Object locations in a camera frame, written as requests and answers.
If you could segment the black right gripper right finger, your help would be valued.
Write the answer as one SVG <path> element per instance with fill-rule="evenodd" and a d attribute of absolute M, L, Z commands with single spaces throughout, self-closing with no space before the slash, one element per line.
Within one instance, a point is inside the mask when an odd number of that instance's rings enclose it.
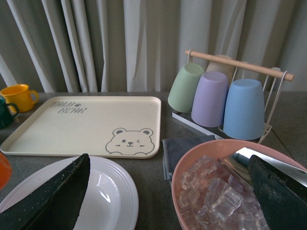
<path fill-rule="evenodd" d="M 248 172 L 254 193 L 271 230 L 307 228 L 307 187 L 253 155 Z"/>

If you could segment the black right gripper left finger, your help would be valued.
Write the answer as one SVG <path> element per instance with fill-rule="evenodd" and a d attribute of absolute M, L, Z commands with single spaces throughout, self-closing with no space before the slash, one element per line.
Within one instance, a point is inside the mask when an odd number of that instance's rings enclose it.
<path fill-rule="evenodd" d="M 71 230 L 87 191 L 90 158 L 81 155 L 0 214 L 2 230 Z"/>

